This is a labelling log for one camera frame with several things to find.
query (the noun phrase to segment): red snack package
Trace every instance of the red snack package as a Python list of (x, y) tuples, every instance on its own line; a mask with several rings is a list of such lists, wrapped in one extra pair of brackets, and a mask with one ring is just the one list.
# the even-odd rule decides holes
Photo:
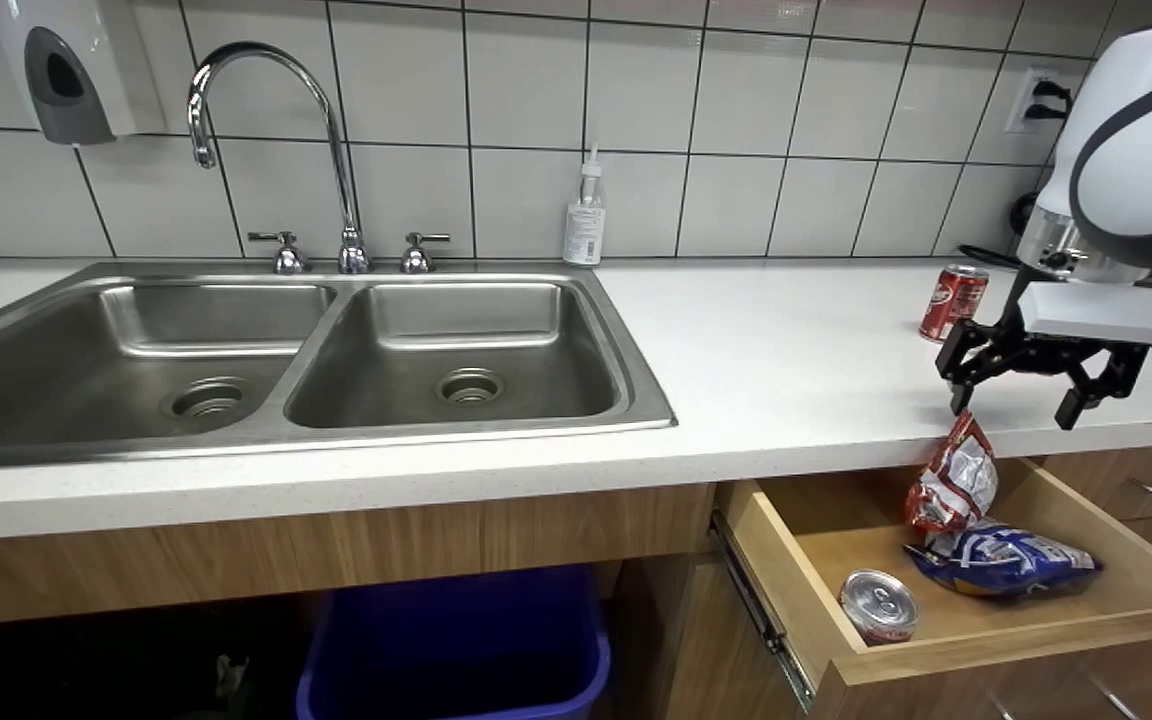
[(905, 492), (905, 522), (922, 537), (954, 537), (992, 508), (994, 492), (992, 445), (975, 415), (961, 412), (920, 481)]

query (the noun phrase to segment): soap dispenser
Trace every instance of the soap dispenser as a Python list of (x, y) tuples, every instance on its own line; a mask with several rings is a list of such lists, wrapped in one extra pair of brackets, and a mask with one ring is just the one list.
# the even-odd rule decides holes
[(580, 194), (562, 213), (562, 241), (558, 241), (562, 266), (583, 266), (583, 268), (600, 266), (603, 230), (607, 230), (603, 164), (600, 164), (600, 150), (592, 150), (580, 164)]
[(0, 48), (52, 146), (164, 131), (131, 0), (0, 0)]

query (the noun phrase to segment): gooseneck faucet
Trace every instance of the gooseneck faucet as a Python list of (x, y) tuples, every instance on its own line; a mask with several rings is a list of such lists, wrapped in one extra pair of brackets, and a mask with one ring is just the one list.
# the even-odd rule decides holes
[(210, 87), (216, 72), (228, 61), (238, 61), (238, 58), (276, 61), (318, 103), (318, 114), (329, 122), (329, 150), (330, 150), (337, 194), (341, 194), (341, 256), (337, 256), (337, 268), (341, 272), (362, 272), (366, 268), (366, 252), (362, 252), (362, 236), (361, 236), (356, 180), (352, 180), (352, 164), (345, 162), (349, 150), (345, 150), (345, 136), (341, 136), (337, 103), (325, 91), (325, 84), (296, 58), (288, 58), (288, 54), (278, 54), (272, 45), (223, 45), (223, 48), (209, 54), (201, 61), (201, 68), (192, 72), (192, 80), (189, 80), (184, 122), (189, 122), (189, 136), (192, 136), (192, 162), (202, 164), (202, 168), (216, 168), (218, 153), (216, 153), (216, 131), (209, 129), (209, 87)]

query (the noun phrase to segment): double sink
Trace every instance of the double sink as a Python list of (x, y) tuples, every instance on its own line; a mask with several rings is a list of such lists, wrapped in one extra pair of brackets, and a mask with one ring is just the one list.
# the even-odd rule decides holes
[(659, 425), (592, 272), (89, 268), (0, 311), (0, 464)]

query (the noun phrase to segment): white countertop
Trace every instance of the white countertop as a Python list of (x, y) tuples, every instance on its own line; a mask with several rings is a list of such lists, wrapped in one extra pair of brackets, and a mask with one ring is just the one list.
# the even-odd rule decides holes
[[(0, 268), (0, 304), (71, 268)], [(891, 469), (948, 429), (934, 343), (914, 338), (934, 266), (622, 266), (600, 281), (676, 429), (0, 469), (0, 537)], [(994, 272), (980, 315), (1002, 291)], [(1064, 390), (1002, 375), (970, 412), (998, 457), (1152, 445), (1152, 361), (1131, 400), (1074, 431), (1051, 425)]]

